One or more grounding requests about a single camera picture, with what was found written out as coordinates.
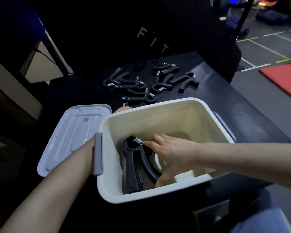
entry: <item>black tabletop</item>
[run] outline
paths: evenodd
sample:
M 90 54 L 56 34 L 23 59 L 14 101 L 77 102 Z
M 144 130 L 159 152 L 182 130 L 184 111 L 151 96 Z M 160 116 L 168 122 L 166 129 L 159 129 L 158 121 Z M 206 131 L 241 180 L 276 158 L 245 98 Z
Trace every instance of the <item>black tabletop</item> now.
M 221 78 L 196 52 L 129 64 L 121 66 L 121 68 L 129 71 L 132 78 L 139 75 L 142 81 L 151 85 L 154 80 L 153 66 L 161 65 L 164 62 L 177 63 L 181 66 L 180 71 L 175 73 L 174 77 L 181 76 L 188 71 L 195 72 L 200 84 L 198 88 L 188 86 L 184 93 L 178 92 L 178 85 L 172 91 L 159 94 L 157 102 L 186 97 L 199 98 L 212 111 L 220 115 L 235 135 L 238 143 L 291 143 L 291 140 L 278 127 Z M 8 217 L 9 213 L 42 180 L 42 177 L 37 174 L 37 164 L 66 109 L 74 105 L 105 103 L 112 107 L 112 111 L 115 111 L 121 106 L 120 98 L 124 93 L 116 93 L 112 89 L 102 86 L 102 80 L 112 74 L 115 69 L 105 70 L 96 75 L 70 75 L 50 82 L 46 103 L 43 106 L 36 132 L 32 135 L 32 145 L 27 149 L 19 171 L 17 190 L 12 198 L 13 204 L 5 217 Z M 114 215 L 118 220 L 123 217 L 127 219 L 128 216 L 130 219 L 135 219 L 134 216 L 148 213 L 153 209 L 164 213 L 198 210 L 269 184 L 255 178 L 228 174 L 184 190 L 115 205 L 109 204 L 101 198 L 97 191 L 96 179 L 90 176 L 70 209 L 63 227 L 67 227 L 67 229 L 75 227 L 80 230 L 82 225 L 86 229 L 86 225 L 93 219 L 106 221 Z

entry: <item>person's left arm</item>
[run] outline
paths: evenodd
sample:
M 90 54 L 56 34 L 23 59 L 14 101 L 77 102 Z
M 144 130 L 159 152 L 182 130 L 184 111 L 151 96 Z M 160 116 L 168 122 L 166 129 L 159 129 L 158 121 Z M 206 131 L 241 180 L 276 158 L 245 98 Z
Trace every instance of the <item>person's left arm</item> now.
M 121 112 L 131 107 L 116 110 Z M 92 137 L 45 177 L 13 212 L 0 233 L 58 232 L 73 201 L 93 171 Z

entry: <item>red mat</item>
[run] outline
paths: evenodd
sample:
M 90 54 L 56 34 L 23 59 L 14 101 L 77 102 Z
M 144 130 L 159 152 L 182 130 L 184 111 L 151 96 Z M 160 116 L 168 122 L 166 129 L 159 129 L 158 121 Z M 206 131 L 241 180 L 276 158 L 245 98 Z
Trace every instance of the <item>red mat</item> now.
M 291 96 L 291 65 L 267 67 L 259 71 Z

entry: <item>gray latch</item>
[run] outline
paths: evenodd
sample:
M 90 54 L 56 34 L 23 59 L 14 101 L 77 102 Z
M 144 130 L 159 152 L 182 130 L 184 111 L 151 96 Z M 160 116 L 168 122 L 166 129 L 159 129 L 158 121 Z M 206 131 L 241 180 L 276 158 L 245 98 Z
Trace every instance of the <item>gray latch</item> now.
M 217 119 L 220 121 L 220 123 L 223 125 L 223 127 L 225 127 L 225 130 L 230 134 L 230 136 L 232 137 L 232 139 L 234 140 L 234 142 L 236 142 L 236 137 L 235 135 L 232 133 L 232 131 L 228 128 L 228 126 L 226 125 L 226 123 L 223 121 L 223 119 L 220 117 L 220 115 L 218 115 L 216 112 L 214 112 L 214 115 L 217 117 Z
M 94 176 L 99 176 L 104 172 L 104 152 L 102 132 L 95 134 L 95 148 L 94 148 Z

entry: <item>white plastic lid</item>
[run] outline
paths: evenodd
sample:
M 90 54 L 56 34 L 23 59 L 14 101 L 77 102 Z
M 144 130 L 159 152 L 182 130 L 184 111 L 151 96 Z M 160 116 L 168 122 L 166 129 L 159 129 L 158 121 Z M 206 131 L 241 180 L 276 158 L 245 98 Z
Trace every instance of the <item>white plastic lid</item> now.
M 66 110 L 57 124 L 39 161 L 37 171 L 47 176 L 60 162 L 98 131 L 100 121 L 111 114 L 111 107 L 78 105 Z

